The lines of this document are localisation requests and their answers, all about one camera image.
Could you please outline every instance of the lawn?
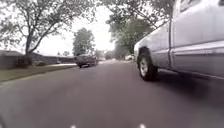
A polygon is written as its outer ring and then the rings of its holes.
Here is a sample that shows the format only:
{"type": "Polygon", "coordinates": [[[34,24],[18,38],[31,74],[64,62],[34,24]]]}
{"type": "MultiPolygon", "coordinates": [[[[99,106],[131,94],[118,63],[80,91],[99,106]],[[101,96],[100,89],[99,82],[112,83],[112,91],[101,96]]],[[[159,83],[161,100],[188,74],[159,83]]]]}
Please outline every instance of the lawn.
{"type": "Polygon", "coordinates": [[[73,67],[75,67],[75,65],[58,65],[58,66],[30,67],[27,69],[0,70],[0,82],[73,67]]]}

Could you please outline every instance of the truck tire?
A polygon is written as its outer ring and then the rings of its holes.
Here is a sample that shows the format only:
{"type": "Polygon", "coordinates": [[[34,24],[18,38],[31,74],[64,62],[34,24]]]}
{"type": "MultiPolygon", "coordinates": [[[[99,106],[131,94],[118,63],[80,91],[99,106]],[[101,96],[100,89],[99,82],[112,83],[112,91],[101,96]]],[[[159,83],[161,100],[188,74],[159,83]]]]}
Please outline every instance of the truck tire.
{"type": "Polygon", "coordinates": [[[152,64],[151,58],[148,52],[142,52],[138,58],[139,73],[145,81],[155,81],[158,68],[152,64]]]}

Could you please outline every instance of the house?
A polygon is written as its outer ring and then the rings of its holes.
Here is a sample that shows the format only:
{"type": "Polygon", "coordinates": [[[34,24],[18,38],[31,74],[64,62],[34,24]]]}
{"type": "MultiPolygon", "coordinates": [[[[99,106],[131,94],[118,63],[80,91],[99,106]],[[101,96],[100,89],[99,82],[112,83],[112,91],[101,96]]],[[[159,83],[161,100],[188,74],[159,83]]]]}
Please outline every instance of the house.
{"type": "Polygon", "coordinates": [[[43,61],[47,65],[60,63],[75,63],[74,57],[58,57],[58,56],[44,56],[38,53],[31,53],[30,58],[33,62],[43,61]]]}
{"type": "Polygon", "coordinates": [[[16,67],[16,60],[23,57],[17,51],[0,50],[0,69],[12,69],[16,67]]]}

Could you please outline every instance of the car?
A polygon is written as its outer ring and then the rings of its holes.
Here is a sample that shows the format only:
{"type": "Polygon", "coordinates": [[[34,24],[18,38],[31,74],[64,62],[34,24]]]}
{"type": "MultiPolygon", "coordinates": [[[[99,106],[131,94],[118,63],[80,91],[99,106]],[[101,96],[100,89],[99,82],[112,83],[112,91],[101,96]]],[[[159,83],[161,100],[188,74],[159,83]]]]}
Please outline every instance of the car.
{"type": "Polygon", "coordinates": [[[158,69],[224,78],[224,0],[176,0],[172,18],[135,45],[143,80],[158,69]]]}
{"type": "Polygon", "coordinates": [[[98,64],[98,59],[94,55],[90,54],[81,54],[76,57],[76,64],[82,68],[84,65],[86,66],[95,66],[98,64]]]}
{"type": "Polygon", "coordinates": [[[125,56],[125,60],[134,60],[134,55],[131,54],[131,55],[125,56]]]}

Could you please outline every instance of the road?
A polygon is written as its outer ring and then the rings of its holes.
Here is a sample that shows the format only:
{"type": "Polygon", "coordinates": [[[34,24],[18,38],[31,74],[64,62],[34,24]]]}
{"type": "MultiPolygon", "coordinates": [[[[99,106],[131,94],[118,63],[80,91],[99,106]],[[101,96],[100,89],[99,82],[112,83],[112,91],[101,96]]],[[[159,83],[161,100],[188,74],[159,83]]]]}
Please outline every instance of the road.
{"type": "Polygon", "coordinates": [[[221,85],[166,71],[144,82],[110,61],[2,83],[0,115],[7,128],[221,128],[221,85]]]}

